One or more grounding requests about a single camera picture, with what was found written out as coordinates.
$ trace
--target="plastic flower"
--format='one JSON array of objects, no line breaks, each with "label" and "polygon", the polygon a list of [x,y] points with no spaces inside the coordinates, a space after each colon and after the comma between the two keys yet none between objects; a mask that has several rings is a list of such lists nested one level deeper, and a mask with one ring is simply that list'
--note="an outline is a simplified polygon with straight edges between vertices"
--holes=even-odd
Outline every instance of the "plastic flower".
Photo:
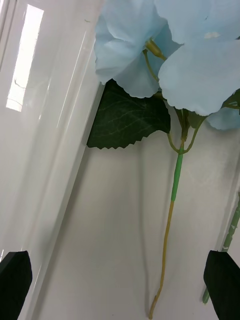
[{"label": "plastic flower", "polygon": [[240,128],[240,115],[238,109],[222,108],[218,112],[210,114],[207,122],[219,130],[230,130]]},{"label": "plastic flower", "polygon": [[[155,94],[159,84],[143,55],[151,37],[167,56],[179,47],[172,41],[166,19],[157,14],[154,0],[107,0],[96,25],[94,45],[100,81],[105,84],[114,79],[132,97]],[[164,61],[150,52],[148,59],[158,74]]]},{"label": "plastic flower", "polygon": [[217,112],[240,88],[240,1],[155,0],[155,5],[172,40],[183,44],[160,68],[163,96],[178,109],[202,116]]}]

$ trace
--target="white surface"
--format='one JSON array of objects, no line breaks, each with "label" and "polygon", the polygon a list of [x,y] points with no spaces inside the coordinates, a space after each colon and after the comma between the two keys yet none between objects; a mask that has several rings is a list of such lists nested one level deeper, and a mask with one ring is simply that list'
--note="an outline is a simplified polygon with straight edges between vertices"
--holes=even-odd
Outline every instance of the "white surface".
[{"label": "white surface", "polygon": [[7,12],[11,28],[5,25],[0,56],[0,255],[30,254],[33,281],[19,320],[32,318],[101,96],[92,52],[101,2],[18,0]]},{"label": "white surface", "polygon": [[[154,319],[217,320],[212,303],[200,301],[203,272],[236,205],[239,153],[240,131],[203,125],[183,157]],[[146,318],[160,282],[175,161],[160,132],[126,149],[86,149],[33,320]],[[240,265],[239,245],[236,230],[230,254]]]}]

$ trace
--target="artificial flower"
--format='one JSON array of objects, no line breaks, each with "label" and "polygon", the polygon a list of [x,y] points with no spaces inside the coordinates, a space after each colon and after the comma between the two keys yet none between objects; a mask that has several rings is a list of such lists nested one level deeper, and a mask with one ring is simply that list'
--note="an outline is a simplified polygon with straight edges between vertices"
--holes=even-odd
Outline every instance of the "artificial flower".
[{"label": "artificial flower", "polygon": [[207,122],[218,130],[230,130],[240,128],[239,109],[224,107],[218,112],[210,114]]},{"label": "artificial flower", "polygon": [[155,5],[172,40],[183,44],[159,70],[162,95],[177,109],[202,116],[217,112],[240,88],[240,1],[155,0]]},{"label": "artificial flower", "polygon": [[[179,44],[172,41],[166,19],[154,0],[107,0],[96,25],[96,73],[105,84],[114,79],[132,97],[151,97],[159,89],[148,70],[143,49],[151,38],[169,56]],[[163,60],[148,52],[155,74]]]}]

